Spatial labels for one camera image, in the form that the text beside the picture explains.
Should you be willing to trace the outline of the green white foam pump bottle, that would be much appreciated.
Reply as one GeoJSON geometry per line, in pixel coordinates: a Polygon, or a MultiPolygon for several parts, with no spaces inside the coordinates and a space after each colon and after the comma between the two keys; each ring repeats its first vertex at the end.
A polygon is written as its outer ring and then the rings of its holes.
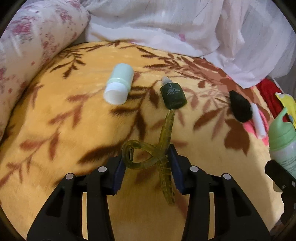
{"type": "Polygon", "coordinates": [[[269,153],[272,160],[295,178],[295,127],[291,122],[283,121],[286,114],[287,108],[283,108],[269,127],[269,153]]]}

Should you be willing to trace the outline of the olive translucent hair clip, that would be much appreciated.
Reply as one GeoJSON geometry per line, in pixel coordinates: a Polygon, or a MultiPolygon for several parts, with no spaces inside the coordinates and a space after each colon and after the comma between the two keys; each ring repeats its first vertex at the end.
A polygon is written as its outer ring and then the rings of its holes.
{"type": "Polygon", "coordinates": [[[167,151],[171,144],[171,132],[174,124],[175,111],[169,110],[159,136],[157,145],[151,145],[143,141],[129,140],[124,143],[121,150],[121,157],[127,168],[143,170],[154,165],[158,168],[159,182],[163,195],[168,205],[175,205],[175,194],[173,191],[173,182],[171,179],[171,168],[167,157],[167,151]],[[133,152],[140,149],[150,157],[142,162],[133,161],[133,152]]]}

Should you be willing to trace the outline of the white tube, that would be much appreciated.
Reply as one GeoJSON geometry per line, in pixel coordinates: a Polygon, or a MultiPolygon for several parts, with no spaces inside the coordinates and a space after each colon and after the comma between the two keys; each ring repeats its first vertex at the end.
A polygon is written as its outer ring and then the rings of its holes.
{"type": "Polygon", "coordinates": [[[254,124],[255,133],[258,139],[263,139],[266,137],[266,131],[264,127],[264,122],[259,112],[259,108],[255,103],[251,103],[252,110],[252,121],[254,124]]]}

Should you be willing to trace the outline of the yellow cartoon cushion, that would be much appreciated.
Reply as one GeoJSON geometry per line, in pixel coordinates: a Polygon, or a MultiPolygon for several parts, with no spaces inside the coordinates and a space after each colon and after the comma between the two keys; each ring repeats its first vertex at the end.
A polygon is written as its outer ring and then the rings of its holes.
{"type": "Polygon", "coordinates": [[[294,127],[296,128],[296,103],[294,98],[286,93],[279,93],[276,92],[275,96],[278,98],[278,100],[281,102],[284,108],[287,109],[287,114],[290,119],[290,121],[293,123],[294,127]]]}

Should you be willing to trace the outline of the black fuzzy pouch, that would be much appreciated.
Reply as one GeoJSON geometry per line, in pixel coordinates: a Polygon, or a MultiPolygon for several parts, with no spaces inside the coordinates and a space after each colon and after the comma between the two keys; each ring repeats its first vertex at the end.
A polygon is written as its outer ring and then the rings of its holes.
{"type": "Polygon", "coordinates": [[[238,92],[229,92],[230,107],[236,120],[245,123],[252,119],[252,109],[250,102],[238,92]]]}

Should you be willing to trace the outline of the red cloth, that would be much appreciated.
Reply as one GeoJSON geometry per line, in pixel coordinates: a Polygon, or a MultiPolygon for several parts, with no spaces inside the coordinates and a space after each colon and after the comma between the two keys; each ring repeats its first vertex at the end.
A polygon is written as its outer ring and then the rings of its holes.
{"type": "Polygon", "coordinates": [[[265,116],[268,124],[278,116],[283,110],[283,104],[276,97],[276,93],[282,93],[282,91],[276,86],[276,84],[268,79],[264,78],[259,84],[256,85],[259,90],[260,97],[264,100],[264,104],[259,105],[259,110],[265,116]]]}

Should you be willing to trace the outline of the yellow floral fleece blanket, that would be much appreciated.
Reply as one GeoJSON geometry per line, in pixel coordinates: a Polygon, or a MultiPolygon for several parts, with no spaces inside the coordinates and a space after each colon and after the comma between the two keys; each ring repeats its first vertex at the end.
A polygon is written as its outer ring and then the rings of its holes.
{"type": "Polygon", "coordinates": [[[80,44],[61,52],[30,83],[16,105],[1,142],[1,207],[26,237],[33,220],[69,172],[85,175],[116,156],[127,140],[155,145],[167,109],[161,96],[166,76],[178,83],[187,104],[175,112],[171,141],[180,155],[213,175],[231,174],[268,228],[283,202],[264,173],[268,139],[230,109],[234,90],[258,107],[256,87],[243,89],[204,59],[125,42],[80,44]],[[114,66],[133,68],[127,101],[103,98],[114,66]]]}

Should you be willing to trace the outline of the dark green dropper bottle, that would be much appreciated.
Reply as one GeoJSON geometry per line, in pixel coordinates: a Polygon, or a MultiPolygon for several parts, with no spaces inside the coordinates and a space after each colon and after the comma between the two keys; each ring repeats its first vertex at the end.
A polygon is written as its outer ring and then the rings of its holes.
{"type": "Polygon", "coordinates": [[[181,86],[178,83],[172,82],[166,76],[162,78],[160,91],[167,109],[179,109],[187,104],[187,99],[181,86]]]}

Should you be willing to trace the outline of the white mint-capped bottle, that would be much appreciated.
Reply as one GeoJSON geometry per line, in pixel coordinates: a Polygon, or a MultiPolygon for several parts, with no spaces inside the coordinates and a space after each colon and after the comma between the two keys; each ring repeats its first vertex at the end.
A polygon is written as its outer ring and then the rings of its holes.
{"type": "Polygon", "coordinates": [[[104,100],[113,105],[124,104],[132,87],[133,76],[134,71],[130,65],[120,63],[114,66],[106,83],[104,100]]]}

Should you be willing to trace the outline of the white sheer curtain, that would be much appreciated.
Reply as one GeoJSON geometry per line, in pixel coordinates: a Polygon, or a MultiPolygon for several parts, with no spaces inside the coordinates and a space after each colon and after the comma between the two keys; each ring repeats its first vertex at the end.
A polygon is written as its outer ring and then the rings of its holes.
{"type": "Polygon", "coordinates": [[[272,1],[82,1],[86,40],[127,41],[203,57],[237,84],[287,75],[295,32],[272,1]]]}

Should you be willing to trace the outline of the white pink floral pillow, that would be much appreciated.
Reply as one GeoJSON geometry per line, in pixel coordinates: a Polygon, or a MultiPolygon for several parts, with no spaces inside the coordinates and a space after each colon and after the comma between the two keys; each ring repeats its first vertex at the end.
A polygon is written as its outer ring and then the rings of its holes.
{"type": "Polygon", "coordinates": [[[80,1],[27,1],[1,36],[1,134],[34,76],[89,22],[80,1]]]}

